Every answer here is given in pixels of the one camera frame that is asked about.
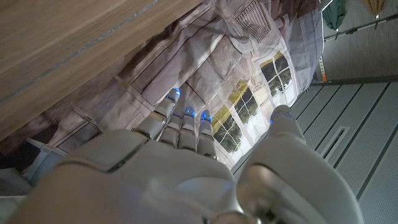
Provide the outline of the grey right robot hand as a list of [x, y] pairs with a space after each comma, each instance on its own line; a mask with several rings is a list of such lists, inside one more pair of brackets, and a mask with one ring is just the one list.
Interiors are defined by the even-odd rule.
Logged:
[[212, 118], [195, 130], [171, 89], [135, 129], [46, 151], [8, 223], [362, 223], [346, 181], [307, 146], [292, 110], [271, 114], [238, 179], [217, 159]]

